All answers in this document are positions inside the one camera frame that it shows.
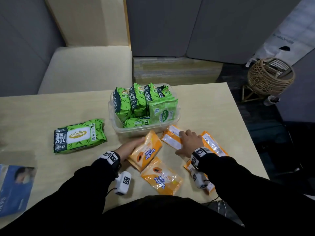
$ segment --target dark hair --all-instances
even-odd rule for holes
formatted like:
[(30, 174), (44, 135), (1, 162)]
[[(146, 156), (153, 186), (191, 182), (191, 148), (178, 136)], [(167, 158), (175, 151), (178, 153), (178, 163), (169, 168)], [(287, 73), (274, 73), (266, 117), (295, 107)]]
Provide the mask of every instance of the dark hair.
[(31, 170), (33, 170), (34, 167), (20, 167), (19, 169), (17, 169), (17, 171), (16, 171), (15, 174), (14, 174), (14, 180), (16, 180), (16, 179), (18, 178), (18, 175), (19, 175), (20, 173), (24, 173), (26, 169), (31, 169)]

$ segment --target clear plastic bin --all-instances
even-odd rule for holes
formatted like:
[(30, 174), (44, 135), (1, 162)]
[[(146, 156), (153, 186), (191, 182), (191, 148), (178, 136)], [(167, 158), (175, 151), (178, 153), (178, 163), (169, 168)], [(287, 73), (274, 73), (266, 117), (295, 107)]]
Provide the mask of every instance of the clear plastic bin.
[[(154, 84), (156, 87), (160, 87), (162, 85), (168, 85), (169, 90), (171, 91), (173, 97), (177, 98), (176, 93), (174, 92), (173, 88), (169, 84)], [(108, 102), (108, 112), (109, 112), (109, 119), (112, 121), (112, 126), (117, 134), (122, 135), (123, 137), (131, 137), (131, 136), (140, 136), (146, 135), (149, 131), (154, 130), (155, 132), (163, 132), (166, 131), (168, 126), (172, 124), (176, 124), (180, 118), (180, 106), (177, 104), (177, 111), (175, 115), (175, 119), (173, 121), (166, 121), (164, 123), (154, 123), (150, 125), (144, 125), (140, 127), (128, 127), (123, 128), (123, 123), (117, 117), (114, 109), (113, 104), (113, 94), (111, 94), (110, 101)]]

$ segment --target black wrist strap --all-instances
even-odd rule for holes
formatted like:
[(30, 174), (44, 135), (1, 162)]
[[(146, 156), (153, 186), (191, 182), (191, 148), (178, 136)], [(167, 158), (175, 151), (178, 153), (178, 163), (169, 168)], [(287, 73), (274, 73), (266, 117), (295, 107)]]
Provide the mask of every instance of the black wrist strap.
[(211, 153), (211, 151), (207, 147), (199, 147), (193, 151), (190, 160), (192, 165), (198, 169), (200, 159), (206, 155), (207, 153)]
[(106, 159), (115, 173), (117, 173), (120, 170), (121, 168), (120, 156), (116, 152), (111, 151), (105, 152), (103, 155), (100, 155), (99, 158)]

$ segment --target gold oval label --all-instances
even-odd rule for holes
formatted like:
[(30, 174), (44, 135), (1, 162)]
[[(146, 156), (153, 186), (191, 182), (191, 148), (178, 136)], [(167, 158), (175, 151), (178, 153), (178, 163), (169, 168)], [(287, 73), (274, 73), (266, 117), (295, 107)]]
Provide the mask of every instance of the gold oval label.
[(73, 134), (69, 135), (70, 138), (79, 138), (86, 134), (86, 131), (76, 131)]

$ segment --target blue booklet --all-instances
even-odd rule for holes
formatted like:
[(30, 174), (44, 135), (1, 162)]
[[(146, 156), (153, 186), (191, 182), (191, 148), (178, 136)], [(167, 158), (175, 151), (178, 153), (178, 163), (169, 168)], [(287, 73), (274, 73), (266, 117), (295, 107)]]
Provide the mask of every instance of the blue booklet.
[(26, 210), (35, 174), (34, 167), (0, 164), (0, 217)]

